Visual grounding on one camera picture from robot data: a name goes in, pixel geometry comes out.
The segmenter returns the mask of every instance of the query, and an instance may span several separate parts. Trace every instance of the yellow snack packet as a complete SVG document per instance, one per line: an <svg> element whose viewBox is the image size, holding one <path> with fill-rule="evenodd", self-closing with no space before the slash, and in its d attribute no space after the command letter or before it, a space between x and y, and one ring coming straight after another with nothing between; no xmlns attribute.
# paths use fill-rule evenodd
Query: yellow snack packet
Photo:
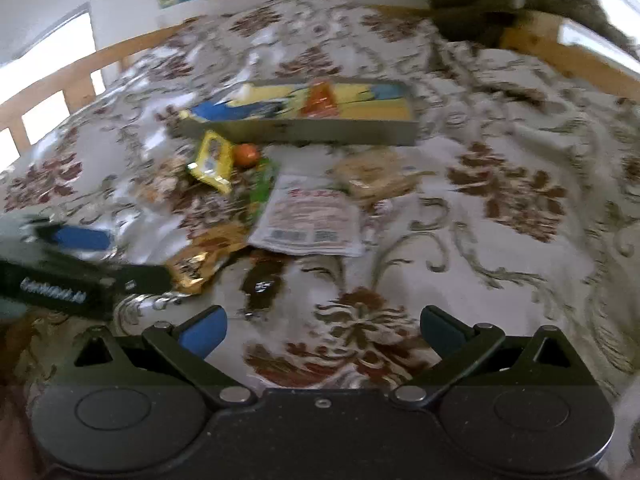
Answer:
<svg viewBox="0 0 640 480"><path fill-rule="evenodd" d="M231 193L233 144L216 132L207 132L200 143L196 160L187 165L189 173L220 193Z"/></svg>

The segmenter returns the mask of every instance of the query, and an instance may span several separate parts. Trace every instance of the box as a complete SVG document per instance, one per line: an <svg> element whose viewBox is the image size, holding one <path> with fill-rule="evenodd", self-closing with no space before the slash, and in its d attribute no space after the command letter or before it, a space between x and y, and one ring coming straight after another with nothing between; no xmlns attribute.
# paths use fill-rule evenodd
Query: box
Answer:
<svg viewBox="0 0 640 480"><path fill-rule="evenodd" d="M418 136L415 101L405 83L363 78L331 78L328 81L335 89L343 117L294 116L295 107L304 98L309 80L250 80L233 85L205 103L182 111L173 133L200 139L204 132L214 130L231 142L255 144L415 144ZM355 100L348 101L349 95L355 96ZM202 115L206 115L204 108L208 117L223 118L203 118ZM269 117L244 118L249 109Z"/></svg>

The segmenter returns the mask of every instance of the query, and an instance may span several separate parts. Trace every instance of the green packet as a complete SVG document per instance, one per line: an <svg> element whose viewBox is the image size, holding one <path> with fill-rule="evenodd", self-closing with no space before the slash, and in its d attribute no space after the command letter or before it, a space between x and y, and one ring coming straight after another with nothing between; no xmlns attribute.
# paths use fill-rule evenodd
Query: green packet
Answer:
<svg viewBox="0 0 640 480"><path fill-rule="evenodd" d="M278 169L278 165L266 157L261 158L253 169L254 173L250 178L247 225L253 226L264 212L278 176Z"/></svg>

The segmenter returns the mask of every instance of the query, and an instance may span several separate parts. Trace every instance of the orange ball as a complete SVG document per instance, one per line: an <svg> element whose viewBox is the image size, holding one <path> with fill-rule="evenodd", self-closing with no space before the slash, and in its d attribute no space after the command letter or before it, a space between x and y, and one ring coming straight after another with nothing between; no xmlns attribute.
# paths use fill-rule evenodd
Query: orange ball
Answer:
<svg viewBox="0 0 640 480"><path fill-rule="evenodd" d="M234 162L240 168L255 166L260 160L260 150L255 144L239 144L234 147Z"/></svg>

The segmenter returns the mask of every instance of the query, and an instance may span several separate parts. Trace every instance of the white paper packet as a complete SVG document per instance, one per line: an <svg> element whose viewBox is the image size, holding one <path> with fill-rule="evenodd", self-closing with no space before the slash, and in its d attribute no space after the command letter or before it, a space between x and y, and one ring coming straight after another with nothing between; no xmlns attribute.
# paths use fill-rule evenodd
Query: white paper packet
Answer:
<svg viewBox="0 0 640 480"><path fill-rule="evenodd" d="M360 256L360 209L330 178L281 174L249 245L279 253Z"/></svg>

